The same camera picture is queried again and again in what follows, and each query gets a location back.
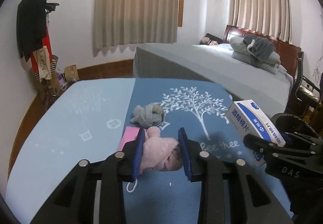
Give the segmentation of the white blue medicine box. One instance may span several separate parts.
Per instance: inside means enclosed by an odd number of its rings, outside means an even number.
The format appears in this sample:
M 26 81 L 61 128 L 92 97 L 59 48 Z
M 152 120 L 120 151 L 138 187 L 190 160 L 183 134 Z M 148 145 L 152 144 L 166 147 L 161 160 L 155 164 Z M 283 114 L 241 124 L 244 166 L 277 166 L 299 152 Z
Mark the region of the white blue medicine box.
M 286 145 L 286 141 L 269 117 L 252 99 L 234 101 L 225 117 L 231 127 L 230 146 L 238 148 L 237 155 L 242 156 L 244 137 L 247 134 L 256 136 L 279 147 Z

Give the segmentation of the pink cloth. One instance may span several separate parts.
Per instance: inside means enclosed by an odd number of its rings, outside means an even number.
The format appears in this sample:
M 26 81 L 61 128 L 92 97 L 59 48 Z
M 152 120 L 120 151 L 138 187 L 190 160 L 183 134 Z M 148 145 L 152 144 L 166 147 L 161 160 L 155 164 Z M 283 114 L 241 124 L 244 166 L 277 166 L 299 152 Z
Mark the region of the pink cloth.
M 145 141 L 138 175 L 144 171 L 177 171 L 183 167 L 180 144 L 177 139 L 161 137 L 158 127 L 144 130 Z

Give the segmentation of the black chair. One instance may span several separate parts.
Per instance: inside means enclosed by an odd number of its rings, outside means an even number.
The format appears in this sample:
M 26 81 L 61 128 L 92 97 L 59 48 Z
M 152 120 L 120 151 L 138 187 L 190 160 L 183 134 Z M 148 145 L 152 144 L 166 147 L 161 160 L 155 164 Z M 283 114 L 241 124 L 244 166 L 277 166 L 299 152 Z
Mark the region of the black chair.
M 301 119 L 315 121 L 322 110 L 322 90 L 303 74 L 304 53 L 298 53 L 296 76 L 287 102 L 285 112 Z

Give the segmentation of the pink flat packet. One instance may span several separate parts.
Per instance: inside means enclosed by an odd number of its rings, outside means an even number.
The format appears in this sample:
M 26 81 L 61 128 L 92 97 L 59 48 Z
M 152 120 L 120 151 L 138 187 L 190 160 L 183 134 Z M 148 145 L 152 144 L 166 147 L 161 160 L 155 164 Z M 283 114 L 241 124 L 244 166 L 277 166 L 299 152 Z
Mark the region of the pink flat packet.
M 124 130 L 124 134 L 121 138 L 121 141 L 119 143 L 119 146 L 117 148 L 117 151 L 122 151 L 123 147 L 127 142 L 134 141 L 138 135 L 140 128 L 138 127 L 131 127 L 131 126 L 126 126 Z

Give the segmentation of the grey rolled sock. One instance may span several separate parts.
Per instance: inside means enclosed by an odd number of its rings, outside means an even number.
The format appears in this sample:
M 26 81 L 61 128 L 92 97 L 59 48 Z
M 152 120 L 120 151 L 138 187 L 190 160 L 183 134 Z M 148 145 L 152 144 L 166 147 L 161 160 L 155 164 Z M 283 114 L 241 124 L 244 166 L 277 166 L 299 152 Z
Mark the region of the grey rolled sock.
M 145 107 L 137 105 L 130 120 L 132 124 L 139 124 L 142 128 L 148 129 L 159 126 L 164 122 L 165 111 L 157 103 L 150 103 Z

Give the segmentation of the wooden headboard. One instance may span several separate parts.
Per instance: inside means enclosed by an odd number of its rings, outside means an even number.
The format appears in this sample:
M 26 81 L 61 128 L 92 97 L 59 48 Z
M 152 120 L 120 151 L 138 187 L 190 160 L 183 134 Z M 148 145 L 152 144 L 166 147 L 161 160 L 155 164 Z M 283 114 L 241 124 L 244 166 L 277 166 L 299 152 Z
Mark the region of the wooden headboard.
M 257 37 L 264 37 L 270 40 L 275 45 L 275 51 L 279 54 L 281 64 L 286 68 L 288 74 L 293 77 L 296 75 L 298 67 L 298 54 L 302 51 L 300 47 L 289 44 L 288 42 L 283 42 L 274 37 L 255 32 L 253 30 L 231 25 L 226 26 L 223 40 L 225 42 L 229 42 L 232 37 L 238 36 L 244 38 L 248 34 L 254 34 Z

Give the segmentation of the grey folded duvet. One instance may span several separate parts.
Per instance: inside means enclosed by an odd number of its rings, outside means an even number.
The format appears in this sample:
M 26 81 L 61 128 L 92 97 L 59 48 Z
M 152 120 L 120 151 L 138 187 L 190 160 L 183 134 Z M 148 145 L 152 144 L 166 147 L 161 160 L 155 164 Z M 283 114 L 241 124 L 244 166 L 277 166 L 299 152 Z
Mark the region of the grey folded duvet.
M 232 37 L 229 44 L 233 49 L 232 58 L 263 69 L 276 75 L 286 74 L 287 70 L 281 65 L 276 47 L 269 39 L 249 34 L 242 37 Z

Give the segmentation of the dark grey towel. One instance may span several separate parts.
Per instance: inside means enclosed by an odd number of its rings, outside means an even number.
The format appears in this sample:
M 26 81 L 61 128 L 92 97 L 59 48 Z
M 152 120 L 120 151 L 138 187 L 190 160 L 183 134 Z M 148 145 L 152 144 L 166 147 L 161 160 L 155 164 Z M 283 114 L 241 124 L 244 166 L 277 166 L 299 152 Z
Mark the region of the dark grey towel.
M 275 45 L 265 37 L 249 34 L 242 40 L 247 51 L 257 60 L 264 61 L 275 51 Z

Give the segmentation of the grey bed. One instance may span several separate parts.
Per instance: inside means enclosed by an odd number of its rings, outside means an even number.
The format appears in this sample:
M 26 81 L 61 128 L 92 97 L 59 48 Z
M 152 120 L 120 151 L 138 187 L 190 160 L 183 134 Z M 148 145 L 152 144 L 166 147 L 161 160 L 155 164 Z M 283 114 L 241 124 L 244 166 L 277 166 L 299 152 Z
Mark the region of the grey bed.
M 254 100 L 272 117 L 285 111 L 294 79 L 286 72 L 269 73 L 232 58 L 221 45 L 146 43 L 136 47 L 136 78 L 175 78 L 221 84 L 234 100 Z

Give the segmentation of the brown paper bag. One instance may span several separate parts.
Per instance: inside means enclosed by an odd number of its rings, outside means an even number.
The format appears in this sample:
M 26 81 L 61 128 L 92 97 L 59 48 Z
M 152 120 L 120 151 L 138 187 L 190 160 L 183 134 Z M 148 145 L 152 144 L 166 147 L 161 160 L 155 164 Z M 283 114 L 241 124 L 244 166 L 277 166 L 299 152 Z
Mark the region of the brown paper bag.
M 64 70 L 65 80 L 67 82 L 77 82 L 79 81 L 79 75 L 76 65 L 67 66 Z

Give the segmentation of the black bag behind bed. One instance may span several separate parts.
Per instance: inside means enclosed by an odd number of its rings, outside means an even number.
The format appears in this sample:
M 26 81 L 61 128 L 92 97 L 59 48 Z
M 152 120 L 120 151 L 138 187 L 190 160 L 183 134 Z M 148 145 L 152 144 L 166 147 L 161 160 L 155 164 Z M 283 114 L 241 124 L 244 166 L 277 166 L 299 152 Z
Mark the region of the black bag behind bed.
M 222 44 L 223 40 L 213 36 L 212 34 L 207 33 L 201 40 L 200 45 L 219 45 Z

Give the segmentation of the beige right curtain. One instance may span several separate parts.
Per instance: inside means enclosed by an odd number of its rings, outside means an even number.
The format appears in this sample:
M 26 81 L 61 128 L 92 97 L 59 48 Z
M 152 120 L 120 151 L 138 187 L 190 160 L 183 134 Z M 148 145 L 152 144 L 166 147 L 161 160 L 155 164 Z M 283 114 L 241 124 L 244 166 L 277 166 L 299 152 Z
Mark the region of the beige right curtain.
M 229 2 L 229 25 L 290 42 L 290 0 L 229 0 Z

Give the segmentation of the beige curtain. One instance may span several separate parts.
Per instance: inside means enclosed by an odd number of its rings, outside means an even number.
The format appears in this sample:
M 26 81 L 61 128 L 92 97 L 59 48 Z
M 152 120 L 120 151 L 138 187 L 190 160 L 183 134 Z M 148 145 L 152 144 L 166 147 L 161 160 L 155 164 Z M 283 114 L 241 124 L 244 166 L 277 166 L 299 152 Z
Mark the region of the beige curtain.
M 179 0 L 94 0 L 96 50 L 177 41 Z
M 229 2 L 229 25 L 290 42 L 290 0 L 229 0 Z

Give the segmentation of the beige tote bag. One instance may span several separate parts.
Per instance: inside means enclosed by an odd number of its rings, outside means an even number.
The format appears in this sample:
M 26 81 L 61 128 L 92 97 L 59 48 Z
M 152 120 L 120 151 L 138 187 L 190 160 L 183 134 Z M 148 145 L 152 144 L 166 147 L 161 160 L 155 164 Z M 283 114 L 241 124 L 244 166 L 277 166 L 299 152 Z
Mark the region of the beige tote bag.
M 50 80 L 51 71 L 50 71 L 50 55 L 48 48 L 44 46 L 42 49 L 36 50 L 33 52 L 33 57 L 36 61 L 38 68 L 38 75 L 40 80 Z

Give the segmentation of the red hanging bag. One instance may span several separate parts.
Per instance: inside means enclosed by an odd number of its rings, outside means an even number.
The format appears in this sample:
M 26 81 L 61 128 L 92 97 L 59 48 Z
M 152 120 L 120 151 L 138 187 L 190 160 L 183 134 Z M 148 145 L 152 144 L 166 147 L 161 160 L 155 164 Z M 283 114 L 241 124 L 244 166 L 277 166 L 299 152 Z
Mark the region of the red hanging bag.
M 52 51 L 48 29 L 46 29 L 46 36 L 42 39 L 42 44 L 41 49 L 30 54 L 32 70 L 39 83 L 51 79 Z

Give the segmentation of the beige left curtain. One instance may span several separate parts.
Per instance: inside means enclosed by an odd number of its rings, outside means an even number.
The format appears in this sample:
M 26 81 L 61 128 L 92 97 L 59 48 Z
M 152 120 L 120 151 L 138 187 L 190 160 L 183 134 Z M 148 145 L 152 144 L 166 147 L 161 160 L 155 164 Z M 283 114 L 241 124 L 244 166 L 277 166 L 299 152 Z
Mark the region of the beige left curtain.
M 177 41 L 179 0 L 94 0 L 96 50 Z

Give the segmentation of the black hanging jacket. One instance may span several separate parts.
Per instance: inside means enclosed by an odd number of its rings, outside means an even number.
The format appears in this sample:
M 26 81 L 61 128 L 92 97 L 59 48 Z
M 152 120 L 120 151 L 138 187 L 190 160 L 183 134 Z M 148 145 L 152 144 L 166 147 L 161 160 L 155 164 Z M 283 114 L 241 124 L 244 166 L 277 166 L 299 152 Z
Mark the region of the black hanging jacket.
M 47 34 L 47 0 L 21 0 L 17 9 L 16 39 L 20 58 L 28 61 L 30 53 L 43 48 Z

